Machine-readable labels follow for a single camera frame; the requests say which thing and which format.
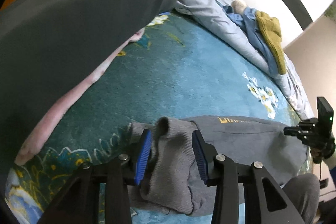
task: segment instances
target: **beige knit glove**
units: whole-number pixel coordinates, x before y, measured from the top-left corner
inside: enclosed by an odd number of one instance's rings
[[[233,8],[233,10],[236,14],[243,15],[244,10],[247,7],[247,4],[243,0],[234,0],[231,3],[231,7]]]

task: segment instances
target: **bed sheet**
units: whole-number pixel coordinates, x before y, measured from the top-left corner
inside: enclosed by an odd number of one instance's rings
[[[234,49],[189,18],[159,15],[69,109],[43,150],[26,165],[13,166],[6,201],[20,223],[35,224],[81,163],[107,162],[123,151],[130,122],[200,115],[299,121],[272,79]],[[308,161],[301,172],[309,171]],[[211,219],[131,211],[133,223]],[[100,224],[103,216],[101,202]]]

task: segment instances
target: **dark gray pants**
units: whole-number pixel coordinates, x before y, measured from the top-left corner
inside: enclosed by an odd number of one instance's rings
[[[320,198],[320,182],[313,174],[292,178],[283,191],[289,197],[306,224],[312,224]]]

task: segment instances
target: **person's arm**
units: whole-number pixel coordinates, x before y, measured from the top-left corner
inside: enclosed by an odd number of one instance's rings
[[[0,194],[23,141],[56,100],[175,2],[17,0],[0,11]]]

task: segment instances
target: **folded gray garment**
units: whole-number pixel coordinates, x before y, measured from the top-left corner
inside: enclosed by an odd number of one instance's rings
[[[307,158],[307,148],[283,134],[285,126],[236,116],[162,117],[155,126],[132,123],[131,142],[137,142],[145,128],[152,131],[152,153],[140,187],[129,187],[131,207],[191,216],[212,213],[216,187],[206,187],[200,178],[191,144],[196,129],[218,152],[240,164],[261,161],[277,183],[285,184]],[[240,187],[240,203],[243,196]]]
[[[174,8],[182,14],[191,15],[210,32],[223,39],[247,60],[270,75],[301,119],[314,117],[293,63],[285,55],[287,73],[271,75],[265,58],[249,43],[246,34],[227,17],[222,7],[218,5],[218,3],[230,5],[231,2],[232,0],[177,0]]]

